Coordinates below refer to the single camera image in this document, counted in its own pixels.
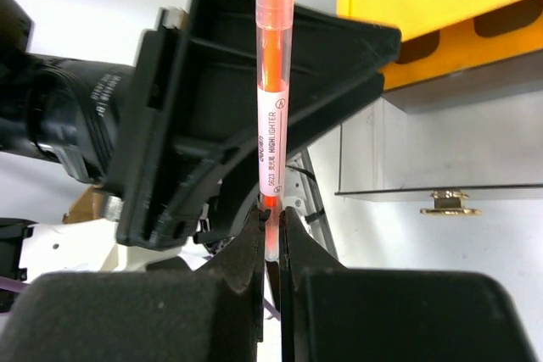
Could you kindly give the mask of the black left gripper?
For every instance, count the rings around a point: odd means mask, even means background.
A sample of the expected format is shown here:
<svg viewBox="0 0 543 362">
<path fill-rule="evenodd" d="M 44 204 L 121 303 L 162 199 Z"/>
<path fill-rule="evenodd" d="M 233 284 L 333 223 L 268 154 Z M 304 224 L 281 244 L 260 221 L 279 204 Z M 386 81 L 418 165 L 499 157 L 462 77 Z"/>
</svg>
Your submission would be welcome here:
<svg viewBox="0 0 543 362">
<path fill-rule="evenodd" d="M 1 0 L 1 150 L 61 164 L 75 180 L 107 174 L 133 67 L 29 53 L 33 21 Z"/>
</svg>

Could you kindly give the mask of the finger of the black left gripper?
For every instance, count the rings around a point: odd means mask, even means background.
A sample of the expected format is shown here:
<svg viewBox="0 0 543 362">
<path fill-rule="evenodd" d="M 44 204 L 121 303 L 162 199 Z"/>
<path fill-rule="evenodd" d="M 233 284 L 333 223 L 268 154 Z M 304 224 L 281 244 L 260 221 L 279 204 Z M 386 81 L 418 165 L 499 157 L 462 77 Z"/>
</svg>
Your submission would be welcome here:
<svg viewBox="0 0 543 362">
<path fill-rule="evenodd" d="M 288 156 L 377 100 L 400 31 L 296 6 Z M 144 34 L 114 150 L 116 239 L 165 250 L 199 217 L 237 235 L 258 194 L 255 0 L 191 0 L 179 30 Z"/>
</svg>

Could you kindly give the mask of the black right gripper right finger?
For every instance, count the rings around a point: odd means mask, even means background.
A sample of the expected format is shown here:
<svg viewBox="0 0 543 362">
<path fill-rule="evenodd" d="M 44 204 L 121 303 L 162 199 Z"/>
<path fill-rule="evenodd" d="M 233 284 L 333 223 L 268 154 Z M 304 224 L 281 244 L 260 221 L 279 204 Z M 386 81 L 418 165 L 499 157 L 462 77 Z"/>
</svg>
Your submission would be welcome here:
<svg viewBox="0 0 543 362">
<path fill-rule="evenodd" d="M 303 227 L 279 226 L 285 361 L 533 361 L 513 301 L 474 272 L 350 269 Z"/>
</svg>

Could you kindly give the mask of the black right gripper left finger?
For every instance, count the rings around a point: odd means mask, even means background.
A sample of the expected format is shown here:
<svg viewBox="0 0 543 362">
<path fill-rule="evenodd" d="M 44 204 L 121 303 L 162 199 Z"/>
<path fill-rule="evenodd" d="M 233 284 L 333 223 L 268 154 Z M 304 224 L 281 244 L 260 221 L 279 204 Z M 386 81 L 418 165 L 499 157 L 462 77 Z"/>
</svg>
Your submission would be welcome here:
<svg viewBox="0 0 543 362">
<path fill-rule="evenodd" d="M 17 298 L 4 361 L 253 361 L 263 338 L 264 222 L 197 270 L 59 272 Z"/>
</svg>

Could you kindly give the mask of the orange highlighter pen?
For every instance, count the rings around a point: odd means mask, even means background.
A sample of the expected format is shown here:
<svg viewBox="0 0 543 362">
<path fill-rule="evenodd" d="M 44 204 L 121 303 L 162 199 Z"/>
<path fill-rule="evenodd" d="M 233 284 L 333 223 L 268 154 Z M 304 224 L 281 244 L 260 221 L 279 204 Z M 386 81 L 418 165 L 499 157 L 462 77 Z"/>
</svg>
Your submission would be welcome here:
<svg viewBox="0 0 543 362">
<path fill-rule="evenodd" d="M 279 257 L 283 211 L 294 0 L 255 0 L 257 51 L 257 153 L 260 207 L 270 210 L 265 260 Z"/>
</svg>

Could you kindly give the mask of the smoky yellow cabinet drawer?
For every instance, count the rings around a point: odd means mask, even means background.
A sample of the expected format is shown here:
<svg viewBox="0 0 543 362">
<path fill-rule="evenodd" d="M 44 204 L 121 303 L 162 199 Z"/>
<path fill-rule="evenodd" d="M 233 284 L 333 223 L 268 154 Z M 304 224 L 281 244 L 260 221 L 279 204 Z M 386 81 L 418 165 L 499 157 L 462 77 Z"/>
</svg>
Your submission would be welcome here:
<svg viewBox="0 0 543 362">
<path fill-rule="evenodd" d="M 542 195 L 542 57 L 403 86 L 340 129 L 339 195 L 374 202 Z"/>
</svg>

